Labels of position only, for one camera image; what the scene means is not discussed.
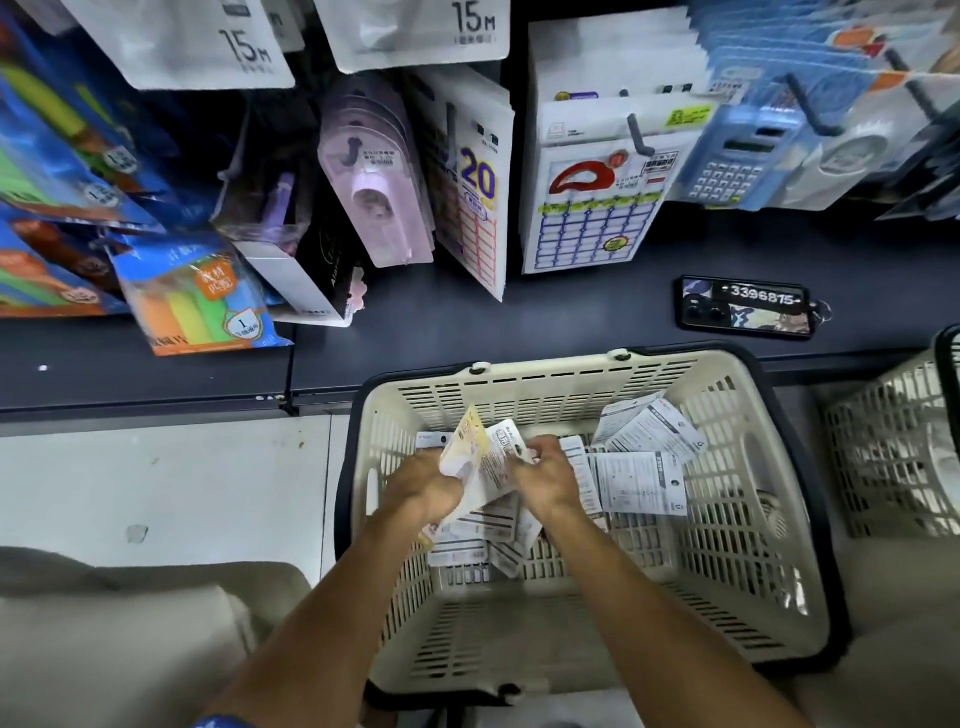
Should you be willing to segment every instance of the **yellow round sticker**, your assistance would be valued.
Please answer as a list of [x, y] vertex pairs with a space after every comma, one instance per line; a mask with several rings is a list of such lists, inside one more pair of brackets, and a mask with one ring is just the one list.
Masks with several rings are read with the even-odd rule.
[[607, 253], [616, 253], [617, 251], [622, 251], [630, 244], [630, 241], [625, 238], [623, 235], [617, 235], [612, 237], [606, 243], [603, 244], [603, 249]]

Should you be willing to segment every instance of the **person's left hand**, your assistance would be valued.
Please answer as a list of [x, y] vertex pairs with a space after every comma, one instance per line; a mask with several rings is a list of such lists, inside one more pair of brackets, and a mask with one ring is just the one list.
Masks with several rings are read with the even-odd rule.
[[410, 514], [418, 529], [449, 516], [464, 496], [459, 478], [440, 473], [442, 448], [420, 450], [387, 479], [380, 507]]

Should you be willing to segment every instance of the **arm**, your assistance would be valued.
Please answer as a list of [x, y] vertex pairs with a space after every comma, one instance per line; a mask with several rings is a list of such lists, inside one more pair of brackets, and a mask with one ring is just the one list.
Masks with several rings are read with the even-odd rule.
[[403, 561], [420, 530], [449, 514], [463, 484], [440, 450], [407, 458], [382, 505], [333, 571], [205, 711], [256, 728], [355, 728]]
[[810, 728], [712, 629], [650, 581], [584, 513], [554, 437], [512, 464], [527, 507], [564, 557], [647, 728]]

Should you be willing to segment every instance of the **blue sleeve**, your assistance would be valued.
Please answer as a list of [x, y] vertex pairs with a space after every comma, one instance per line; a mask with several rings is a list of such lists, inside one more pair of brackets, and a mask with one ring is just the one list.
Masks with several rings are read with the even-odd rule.
[[255, 728], [238, 717], [210, 716], [194, 724], [194, 728]]

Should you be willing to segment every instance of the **calculator screen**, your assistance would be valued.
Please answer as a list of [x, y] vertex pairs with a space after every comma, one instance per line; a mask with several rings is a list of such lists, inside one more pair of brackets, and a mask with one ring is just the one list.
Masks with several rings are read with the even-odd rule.
[[728, 139], [727, 143], [723, 145], [723, 148], [733, 152], [756, 152], [758, 154], [768, 155], [777, 149], [777, 146], [774, 144], [757, 144], [754, 141]]

